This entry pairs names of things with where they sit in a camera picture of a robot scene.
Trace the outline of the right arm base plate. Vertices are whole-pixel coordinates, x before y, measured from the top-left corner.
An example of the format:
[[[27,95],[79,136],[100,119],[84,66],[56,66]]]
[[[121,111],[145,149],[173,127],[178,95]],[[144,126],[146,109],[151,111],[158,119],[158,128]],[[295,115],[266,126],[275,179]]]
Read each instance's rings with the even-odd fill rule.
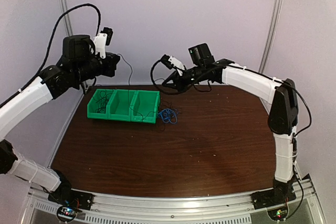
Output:
[[[251,195],[254,209],[269,208],[281,204],[285,204],[286,200],[292,201],[296,199],[296,194],[292,189],[285,192],[280,189],[269,189],[257,191]]]

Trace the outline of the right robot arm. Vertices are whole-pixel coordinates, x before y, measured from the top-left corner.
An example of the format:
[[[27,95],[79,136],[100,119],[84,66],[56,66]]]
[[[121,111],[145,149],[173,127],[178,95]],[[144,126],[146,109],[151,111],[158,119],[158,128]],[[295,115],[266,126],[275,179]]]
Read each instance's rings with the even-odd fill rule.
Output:
[[[268,115],[267,124],[276,147],[276,169],[272,188],[252,194],[254,202],[282,203],[294,200],[293,183],[298,182],[296,172],[297,130],[299,105],[302,96],[291,79],[280,80],[240,66],[229,59],[215,60],[206,43],[189,48],[194,67],[186,68],[173,56],[163,55],[159,60],[173,72],[162,82],[170,88],[167,95],[187,92],[202,81],[239,88],[263,104]]]

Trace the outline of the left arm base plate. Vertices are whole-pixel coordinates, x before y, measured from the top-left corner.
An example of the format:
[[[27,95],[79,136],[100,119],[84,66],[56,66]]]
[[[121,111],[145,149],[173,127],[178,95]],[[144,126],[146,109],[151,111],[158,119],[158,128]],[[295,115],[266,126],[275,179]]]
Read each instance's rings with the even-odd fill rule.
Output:
[[[70,196],[67,199],[56,192],[48,192],[47,194],[49,201],[72,209],[90,210],[93,202],[93,194],[73,189],[70,191]]]

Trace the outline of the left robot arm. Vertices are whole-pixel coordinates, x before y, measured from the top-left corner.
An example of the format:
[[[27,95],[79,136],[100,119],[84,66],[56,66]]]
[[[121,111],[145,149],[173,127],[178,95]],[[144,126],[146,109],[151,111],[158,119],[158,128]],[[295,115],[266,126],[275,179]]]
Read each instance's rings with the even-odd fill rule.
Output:
[[[71,183],[60,171],[24,158],[6,136],[23,119],[70,88],[79,89],[83,82],[98,76],[114,77],[120,57],[106,51],[111,38],[106,31],[94,38],[88,35],[64,38],[57,64],[39,71],[27,87],[1,105],[1,174],[35,183],[64,205],[75,201]]]

